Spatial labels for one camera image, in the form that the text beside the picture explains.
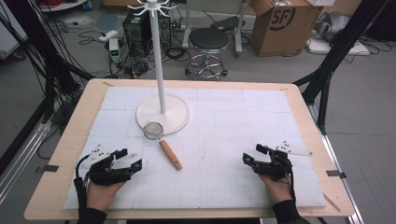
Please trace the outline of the white foam mat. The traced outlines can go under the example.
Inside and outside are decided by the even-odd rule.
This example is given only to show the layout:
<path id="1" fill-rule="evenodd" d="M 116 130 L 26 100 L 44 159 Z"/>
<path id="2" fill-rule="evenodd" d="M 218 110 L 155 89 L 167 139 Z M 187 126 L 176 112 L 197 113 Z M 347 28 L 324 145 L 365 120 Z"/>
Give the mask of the white foam mat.
<path id="1" fill-rule="evenodd" d="M 294 189 L 300 208 L 326 202 L 298 126 L 283 91 L 169 89 L 189 106 L 191 117 L 166 141 L 181 161 L 177 170 L 159 144 L 147 139 L 136 121 L 138 106 L 157 94 L 154 88 L 111 87 L 83 149 L 97 146 L 127 149 L 118 168 L 142 161 L 142 169 L 117 193 L 115 209 L 264 208 L 270 202 L 264 184 L 244 164 L 248 154 L 258 161 L 268 156 L 257 145 L 282 143 L 302 152 L 290 156 Z"/>

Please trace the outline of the grey bundle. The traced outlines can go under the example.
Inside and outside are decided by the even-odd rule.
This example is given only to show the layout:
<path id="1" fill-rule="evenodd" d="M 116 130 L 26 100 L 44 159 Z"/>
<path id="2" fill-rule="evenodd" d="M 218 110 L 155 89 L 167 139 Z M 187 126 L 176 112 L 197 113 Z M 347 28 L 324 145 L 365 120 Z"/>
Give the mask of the grey bundle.
<path id="1" fill-rule="evenodd" d="M 314 30 L 322 39 L 332 42 L 335 36 L 342 31 L 349 22 L 349 17 L 339 11 L 324 12 L 316 22 Z"/>

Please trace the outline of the white device with green display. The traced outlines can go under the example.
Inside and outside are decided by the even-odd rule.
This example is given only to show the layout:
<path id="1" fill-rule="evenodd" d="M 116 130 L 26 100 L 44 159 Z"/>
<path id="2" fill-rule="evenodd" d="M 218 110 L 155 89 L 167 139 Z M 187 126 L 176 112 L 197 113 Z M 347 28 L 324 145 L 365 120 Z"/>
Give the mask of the white device with green display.
<path id="1" fill-rule="evenodd" d="M 117 63 L 120 60 L 120 45 L 117 38 L 110 38 L 108 41 L 108 50 L 110 58 Z"/>

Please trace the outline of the wooden-handled mesh strainer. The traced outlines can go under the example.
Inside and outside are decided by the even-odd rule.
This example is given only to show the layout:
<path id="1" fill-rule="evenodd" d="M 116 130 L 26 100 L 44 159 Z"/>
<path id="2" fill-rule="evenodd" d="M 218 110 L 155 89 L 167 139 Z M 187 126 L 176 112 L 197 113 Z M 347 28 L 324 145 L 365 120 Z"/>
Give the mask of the wooden-handled mesh strainer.
<path id="1" fill-rule="evenodd" d="M 176 154 L 174 153 L 172 148 L 170 148 L 167 142 L 164 139 L 162 139 L 163 126 L 161 125 L 161 123 L 155 121 L 148 122 L 143 128 L 143 134 L 148 139 L 157 140 L 163 152 L 165 153 L 166 157 L 170 160 L 170 162 L 172 162 L 175 168 L 178 171 L 182 169 L 182 164 L 180 163 Z"/>

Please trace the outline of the black metal stand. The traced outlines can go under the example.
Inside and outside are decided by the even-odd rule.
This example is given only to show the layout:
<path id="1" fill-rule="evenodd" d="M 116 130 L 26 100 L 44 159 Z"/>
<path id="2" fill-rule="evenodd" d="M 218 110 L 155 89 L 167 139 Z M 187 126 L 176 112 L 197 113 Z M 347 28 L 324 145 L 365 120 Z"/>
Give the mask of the black metal stand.
<path id="1" fill-rule="evenodd" d="M 34 7 L 28 0 L 3 1 L 22 30 L 26 33 L 30 43 L 44 60 L 44 78 L 46 79 L 46 84 L 43 107 L 44 121 L 47 121 L 53 114 L 56 85 L 61 93 L 69 94 L 79 88 L 79 85 L 71 76 L 72 73 L 86 80 L 93 79 L 93 76 L 75 67 L 59 54 L 38 18 Z"/>
<path id="2" fill-rule="evenodd" d="M 311 74 L 293 82 L 297 87 L 306 84 L 302 96 L 307 105 L 313 105 L 317 96 L 320 95 L 317 125 L 324 135 L 327 134 L 326 115 L 332 76 L 363 31 L 388 1 L 362 0 L 320 66 Z"/>

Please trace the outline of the black round stool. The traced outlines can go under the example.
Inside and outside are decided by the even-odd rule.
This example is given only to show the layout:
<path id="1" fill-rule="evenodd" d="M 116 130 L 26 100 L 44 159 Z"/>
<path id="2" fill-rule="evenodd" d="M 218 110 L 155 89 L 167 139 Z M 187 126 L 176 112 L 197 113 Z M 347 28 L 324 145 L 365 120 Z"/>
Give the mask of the black round stool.
<path id="1" fill-rule="evenodd" d="M 215 28 L 199 28 L 193 30 L 188 38 L 189 47 L 197 54 L 190 58 L 185 73 L 194 79 L 227 76 L 228 70 L 216 54 L 223 52 L 229 45 L 229 37 Z"/>

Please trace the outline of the cardboard box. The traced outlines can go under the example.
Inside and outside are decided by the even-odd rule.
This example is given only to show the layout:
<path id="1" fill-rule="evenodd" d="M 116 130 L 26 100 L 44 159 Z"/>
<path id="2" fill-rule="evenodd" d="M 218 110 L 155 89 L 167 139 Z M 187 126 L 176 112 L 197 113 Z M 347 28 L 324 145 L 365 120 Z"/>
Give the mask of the cardboard box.
<path id="1" fill-rule="evenodd" d="M 256 13 L 250 46 L 259 57 L 299 54 L 323 7 L 306 0 L 249 0 Z"/>

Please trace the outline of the white flat board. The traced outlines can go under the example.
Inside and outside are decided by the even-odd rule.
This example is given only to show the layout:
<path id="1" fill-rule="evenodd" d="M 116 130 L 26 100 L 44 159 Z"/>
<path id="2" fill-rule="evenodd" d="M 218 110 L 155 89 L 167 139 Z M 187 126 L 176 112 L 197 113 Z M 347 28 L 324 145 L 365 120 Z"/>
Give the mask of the white flat board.
<path id="1" fill-rule="evenodd" d="M 313 54 L 327 54 L 331 50 L 330 43 L 325 40 L 315 39 L 310 37 L 306 41 L 307 50 Z M 356 55 L 356 56 L 367 56 L 370 54 L 370 51 L 363 46 L 363 44 L 357 41 L 354 46 L 348 52 L 348 55 Z"/>

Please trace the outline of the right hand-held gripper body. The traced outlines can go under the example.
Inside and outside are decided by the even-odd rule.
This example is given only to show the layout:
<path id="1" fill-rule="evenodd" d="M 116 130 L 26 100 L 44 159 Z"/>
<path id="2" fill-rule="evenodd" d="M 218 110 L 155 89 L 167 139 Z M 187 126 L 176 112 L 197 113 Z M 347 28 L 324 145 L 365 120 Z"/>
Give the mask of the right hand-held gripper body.
<path id="1" fill-rule="evenodd" d="M 267 155 L 270 157 L 270 161 L 264 162 L 254 160 L 255 165 L 252 167 L 252 170 L 258 175 L 266 175 L 271 177 L 274 181 L 277 181 L 292 173 L 292 164 L 289 155 L 311 157 L 312 153 L 287 141 L 283 141 L 275 148 L 269 148 Z"/>

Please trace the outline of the white power strip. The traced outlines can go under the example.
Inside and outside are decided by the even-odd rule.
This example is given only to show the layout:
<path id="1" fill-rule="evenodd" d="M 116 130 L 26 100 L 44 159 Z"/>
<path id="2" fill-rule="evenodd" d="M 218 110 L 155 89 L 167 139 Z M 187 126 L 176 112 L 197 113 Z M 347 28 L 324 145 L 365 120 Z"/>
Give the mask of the white power strip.
<path id="1" fill-rule="evenodd" d="M 102 41 L 102 42 L 105 42 L 105 41 L 107 41 L 109 38 L 115 36 L 117 33 L 118 33 L 118 32 L 115 31 L 115 30 L 109 31 L 109 32 L 105 33 L 104 35 L 99 36 L 99 40 Z"/>

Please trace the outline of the white hook rack stand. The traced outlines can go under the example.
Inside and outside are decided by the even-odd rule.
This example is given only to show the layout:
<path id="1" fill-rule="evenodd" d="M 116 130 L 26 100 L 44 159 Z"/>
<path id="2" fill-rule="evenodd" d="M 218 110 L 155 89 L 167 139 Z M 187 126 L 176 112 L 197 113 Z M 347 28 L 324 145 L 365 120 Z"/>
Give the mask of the white hook rack stand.
<path id="1" fill-rule="evenodd" d="M 129 6 L 130 9 L 140 9 L 139 15 L 147 12 L 152 35 L 154 50 L 155 76 L 158 94 L 145 99 L 136 110 L 136 119 L 143 128 L 143 134 L 148 138 L 160 138 L 162 135 L 176 133 L 188 123 L 191 113 L 188 104 L 180 97 L 164 92 L 163 62 L 159 34 L 158 14 L 162 14 L 169 0 L 159 3 L 158 0 L 139 1 L 139 7 Z"/>

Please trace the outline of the black computer tower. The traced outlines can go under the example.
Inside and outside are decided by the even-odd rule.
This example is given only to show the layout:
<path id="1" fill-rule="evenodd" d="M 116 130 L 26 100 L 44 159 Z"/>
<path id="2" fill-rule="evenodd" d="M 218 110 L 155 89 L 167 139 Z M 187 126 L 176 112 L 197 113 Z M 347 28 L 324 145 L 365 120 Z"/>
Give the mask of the black computer tower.
<path id="1" fill-rule="evenodd" d="M 145 12 L 136 16 L 136 11 L 131 10 L 122 25 L 132 55 L 142 58 L 149 56 L 152 50 L 149 14 Z M 170 19 L 159 13 L 158 26 L 161 48 L 169 48 L 171 46 Z"/>

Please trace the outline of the person's left hand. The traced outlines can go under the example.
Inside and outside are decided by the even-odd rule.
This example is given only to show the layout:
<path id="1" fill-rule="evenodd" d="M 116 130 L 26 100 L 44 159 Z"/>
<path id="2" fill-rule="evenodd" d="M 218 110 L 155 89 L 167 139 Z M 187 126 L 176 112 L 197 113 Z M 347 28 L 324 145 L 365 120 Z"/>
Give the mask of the person's left hand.
<path id="1" fill-rule="evenodd" d="M 88 208 L 105 212 L 112 204 L 117 192 L 123 187 L 124 182 L 113 184 L 110 186 L 98 186 L 93 182 L 89 183 L 87 191 Z"/>

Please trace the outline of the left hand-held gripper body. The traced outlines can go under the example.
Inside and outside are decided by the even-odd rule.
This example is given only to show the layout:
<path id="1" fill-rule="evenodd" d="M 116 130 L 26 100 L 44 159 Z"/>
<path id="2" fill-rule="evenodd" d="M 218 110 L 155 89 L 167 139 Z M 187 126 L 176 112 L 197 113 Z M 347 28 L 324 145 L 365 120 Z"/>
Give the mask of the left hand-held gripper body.
<path id="1" fill-rule="evenodd" d="M 109 151 L 98 144 L 92 152 L 81 161 L 81 167 L 89 169 L 87 176 L 95 185 L 110 186 L 126 182 L 136 173 L 131 168 L 132 164 L 125 168 L 111 168 L 110 165 L 115 160 L 111 156 L 112 152 L 114 151 Z"/>

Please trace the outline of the aluminium rail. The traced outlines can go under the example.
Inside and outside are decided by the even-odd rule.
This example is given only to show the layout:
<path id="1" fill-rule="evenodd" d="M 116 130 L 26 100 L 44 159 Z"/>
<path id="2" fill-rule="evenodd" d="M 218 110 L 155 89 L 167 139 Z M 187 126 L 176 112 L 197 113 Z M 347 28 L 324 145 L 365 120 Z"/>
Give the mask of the aluminium rail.
<path id="1" fill-rule="evenodd" d="M 359 207 L 357 206 L 355 199 L 353 197 L 353 194 L 350 190 L 350 187 L 347 183 L 347 176 L 344 173 L 339 161 L 337 160 L 337 157 L 336 157 L 335 152 L 332 148 L 330 139 L 326 133 L 322 133 L 321 131 L 319 131 L 319 134 L 320 134 L 320 136 L 322 138 L 322 142 L 324 143 L 324 146 L 326 147 L 326 150 L 332 160 L 332 163 L 335 165 L 335 170 L 338 172 L 339 177 L 340 177 L 341 181 L 343 182 L 343 185 L 344 185 L 344 188 L 348 195 L 348 198 L 353 205 L 354 213 L 347 218 L 348 223 L 349 224 L 364 224 Z"/>
<path id="2" fill-rule="evenodd" d="M 21 152 L 18 152 L 17 157 L 11 161 L 10 167 L 6 169 L 5 176 L 0 177 L 0 205 L 6 200 L 30 160 L 49 134 L 51 126 L 51 121 L 39 123 L 22 141 Z"/>

